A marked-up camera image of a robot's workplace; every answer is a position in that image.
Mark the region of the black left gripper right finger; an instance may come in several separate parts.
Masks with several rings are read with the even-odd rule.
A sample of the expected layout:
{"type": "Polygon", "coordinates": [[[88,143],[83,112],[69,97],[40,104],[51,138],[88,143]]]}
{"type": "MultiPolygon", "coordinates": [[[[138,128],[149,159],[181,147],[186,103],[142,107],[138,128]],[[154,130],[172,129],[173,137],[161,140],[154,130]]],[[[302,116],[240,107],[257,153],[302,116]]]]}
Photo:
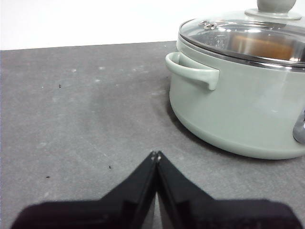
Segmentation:
{"type": "Polygon", "coordinates": [[[301,229],[292,209],[267,199],[214,199],[156,153],[158,194],[175,229],[301,229]]]}

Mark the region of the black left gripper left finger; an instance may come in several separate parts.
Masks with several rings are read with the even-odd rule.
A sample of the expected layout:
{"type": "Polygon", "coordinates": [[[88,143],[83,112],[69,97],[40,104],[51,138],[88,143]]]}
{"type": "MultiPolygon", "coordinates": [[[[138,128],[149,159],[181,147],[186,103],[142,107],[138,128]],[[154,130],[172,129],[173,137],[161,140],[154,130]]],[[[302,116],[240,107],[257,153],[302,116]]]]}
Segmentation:
{"type": "Polygon", "coordinates": [[[23,209],[13,229],[140,229],[154,205],[158,154],[152,151],[98,200],[51,201],[23,209]]]}

